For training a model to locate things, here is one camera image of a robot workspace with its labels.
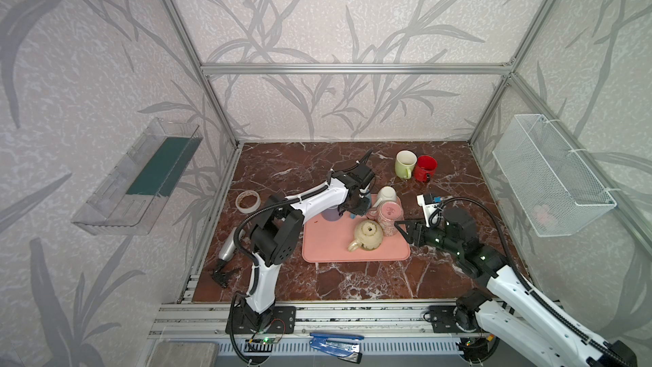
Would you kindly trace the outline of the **light green mug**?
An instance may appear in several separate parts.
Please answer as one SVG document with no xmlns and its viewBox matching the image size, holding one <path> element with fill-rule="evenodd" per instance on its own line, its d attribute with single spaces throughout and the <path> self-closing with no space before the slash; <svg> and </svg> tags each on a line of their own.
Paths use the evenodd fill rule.
<svg viewBox="0 0 652 367">
<path fill-rule="evenodd" d="M 412 178 L 418 158 L 412 151 L 399 151 L 396 155 L 394 171 L 400 179 Z"/>
</svg>

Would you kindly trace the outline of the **red mug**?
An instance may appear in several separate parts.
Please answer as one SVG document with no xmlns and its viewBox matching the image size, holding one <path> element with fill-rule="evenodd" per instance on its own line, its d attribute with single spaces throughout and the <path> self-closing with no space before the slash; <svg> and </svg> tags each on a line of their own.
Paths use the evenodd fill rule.
<svg viewBox="0 0 652 367">
<path fill-rule="evenodd" d="M 419 156 L 413 170 L 413 178 L 421 183 L 429 183 L 438 168 L 437 160 L 432 156 Z"/>
</svg>

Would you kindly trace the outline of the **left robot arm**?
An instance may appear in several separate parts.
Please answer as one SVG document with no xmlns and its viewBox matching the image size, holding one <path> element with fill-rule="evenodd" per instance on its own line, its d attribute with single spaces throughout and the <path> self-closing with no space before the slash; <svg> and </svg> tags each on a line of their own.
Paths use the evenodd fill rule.
<svg viewBox="0 0 652 367">
<path fill-rule="evenodd" d="M 234 295 L 234 306 L 253 323 L 270 318 L 282 263 L 294 252 L 306 223 L 329 209 L 363 216 L 371 207 L 375 173 L 367 165 L 372 151 L 347 169 L 332 169 L 324 183 L 297 195 L 273 195 L 240 223 L 219 251 L 225 264 L 236 251 L 252 264 L 247 292 Z"/>
</svg>

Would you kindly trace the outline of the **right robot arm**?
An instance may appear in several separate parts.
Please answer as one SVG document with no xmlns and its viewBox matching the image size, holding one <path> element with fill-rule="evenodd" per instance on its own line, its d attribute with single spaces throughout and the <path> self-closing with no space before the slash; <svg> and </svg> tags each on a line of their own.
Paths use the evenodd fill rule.
<svg viewBox="0 0 652 367">
<path fill-rule="evenodd" d="M 610 343 L 572 319 L 514 268 L 509 249 L 480 242 L 476 222 L 462 207 L 436 208 L 432 219 L 395 226 L 413 246 L 449 253 L 476 287 L 456 301 L 462 331 L 485 331 L 537 366 L 635 366 L 637 356 L 621 341 Z"/>
</svg>

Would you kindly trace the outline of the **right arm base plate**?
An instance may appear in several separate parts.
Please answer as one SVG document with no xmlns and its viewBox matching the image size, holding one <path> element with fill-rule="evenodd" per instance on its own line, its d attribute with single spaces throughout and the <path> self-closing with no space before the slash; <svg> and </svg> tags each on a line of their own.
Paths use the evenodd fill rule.
<svg viewBox="0 0 652 367">
<path fill-rule="evenodd" d="M 458 325 L 455 305 L 429 306 L 422 319 L 429 323 L 434 333 L 465 333 Z"/>
</svg>

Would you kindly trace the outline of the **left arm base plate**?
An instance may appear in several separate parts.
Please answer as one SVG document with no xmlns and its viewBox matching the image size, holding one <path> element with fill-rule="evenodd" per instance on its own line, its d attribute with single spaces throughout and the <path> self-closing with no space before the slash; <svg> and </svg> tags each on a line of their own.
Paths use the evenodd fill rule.
<svg viewBox="0 0 652 367">
<path fill-rule="evenodd" d="M 234 335 L 272 333 L 292 334 L 295 329 L 296 307 L 273 306 L 259 314 L 248 305 L 229 311 L 226 332 Z"/>
</svg>

